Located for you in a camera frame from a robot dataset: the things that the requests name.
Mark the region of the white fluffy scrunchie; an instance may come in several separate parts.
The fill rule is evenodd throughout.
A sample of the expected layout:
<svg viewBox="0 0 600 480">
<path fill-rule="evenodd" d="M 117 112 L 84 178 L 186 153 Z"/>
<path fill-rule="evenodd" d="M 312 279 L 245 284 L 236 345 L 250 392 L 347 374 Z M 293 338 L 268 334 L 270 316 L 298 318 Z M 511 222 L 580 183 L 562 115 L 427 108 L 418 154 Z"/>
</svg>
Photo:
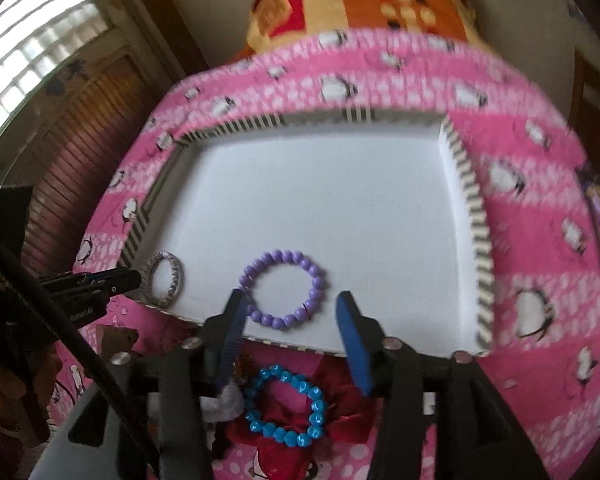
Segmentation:
<svg viewBox="0 0 600 480">
<path fill-rule="evenodd" d="M 206 424 L 230 422 L 244 411 L 244 398 L 236 382 L 229 382 L 215 398 L 202 396 L 200 408 Z"/>
</svg>

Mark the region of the brown scrunchie with leopard bow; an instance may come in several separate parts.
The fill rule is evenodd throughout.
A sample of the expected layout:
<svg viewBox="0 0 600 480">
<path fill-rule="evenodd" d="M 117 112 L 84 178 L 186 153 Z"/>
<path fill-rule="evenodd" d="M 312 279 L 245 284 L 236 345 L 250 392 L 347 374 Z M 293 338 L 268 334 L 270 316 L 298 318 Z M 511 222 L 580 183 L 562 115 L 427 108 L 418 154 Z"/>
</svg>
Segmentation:
<svg viewBox="0 0 600 480">
<path fill-rule="evenodd" d="M 119 352 L 130 352 L 138 341 L 135 328 L 98 324 L 96 326 L 96 342 L 98 354 L 108 362 Z"/>
</svg>

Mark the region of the striped white cardboard box tray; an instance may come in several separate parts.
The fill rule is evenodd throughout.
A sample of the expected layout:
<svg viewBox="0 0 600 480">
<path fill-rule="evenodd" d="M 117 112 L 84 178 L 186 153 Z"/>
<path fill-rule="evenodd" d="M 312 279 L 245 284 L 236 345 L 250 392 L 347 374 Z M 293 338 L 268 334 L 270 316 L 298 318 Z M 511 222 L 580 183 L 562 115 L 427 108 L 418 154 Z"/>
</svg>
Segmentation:
<svg viewBox="0 0 600 480">
<path fill-rule="evenodd" d="M 449 118 L 400 110 L 283 115 L 244 132 L 178 141 L 136 218 L 121 262 L 157 252 L 182 266 L 168 313 L 200 323 L 225 304 L 246 266 L 302 252 L 326 289 L 306 324 L 246 326 L 248 338 L 342 351 L 337 295 L 422 353 L 492 346 L 494 271 L 474 168 Z"/>
</svg>

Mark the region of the window with blinds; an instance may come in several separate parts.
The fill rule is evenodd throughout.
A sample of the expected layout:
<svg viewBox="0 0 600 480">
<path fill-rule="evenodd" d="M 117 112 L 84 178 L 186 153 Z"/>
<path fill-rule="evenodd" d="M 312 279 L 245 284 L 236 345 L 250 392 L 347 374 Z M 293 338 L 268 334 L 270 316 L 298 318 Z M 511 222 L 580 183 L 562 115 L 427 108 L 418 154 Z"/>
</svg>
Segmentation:
<svg viewBox="0 0 600 480">
<path fill-rule="evenodd" d="M 3 0 L 0 134 L 34 90 L 107 29 L 94 0 Z"/>
</svg>

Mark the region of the wooden chair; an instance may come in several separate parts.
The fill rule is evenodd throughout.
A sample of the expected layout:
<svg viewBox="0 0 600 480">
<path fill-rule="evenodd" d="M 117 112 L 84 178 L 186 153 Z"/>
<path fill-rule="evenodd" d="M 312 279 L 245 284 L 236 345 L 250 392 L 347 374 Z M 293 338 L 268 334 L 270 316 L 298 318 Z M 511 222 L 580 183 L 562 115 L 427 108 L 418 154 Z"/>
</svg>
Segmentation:
<svg viewBox="0 0 600 480">
<path fill-rule="evenodd" d="M 600 178 L 600 71 L 574 51 L 574 75 L 568 124 L 577 133 L 588 162 Z"/>
</svg>

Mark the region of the orange red patterned quilt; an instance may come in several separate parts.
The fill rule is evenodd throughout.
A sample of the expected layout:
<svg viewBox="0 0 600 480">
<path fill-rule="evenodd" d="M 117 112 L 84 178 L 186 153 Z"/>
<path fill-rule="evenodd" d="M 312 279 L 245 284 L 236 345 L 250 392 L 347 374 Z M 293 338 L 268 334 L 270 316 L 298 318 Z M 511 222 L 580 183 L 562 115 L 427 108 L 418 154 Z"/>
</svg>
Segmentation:
<svg viewBox="0 0 600 480">
<path fill-rule="evenodd" d="M 386 28 L 464 41 L 485 48 L 469 0 L 253 0 L 246 45 L 236 60 L 320 32 Z"/>
</svg>

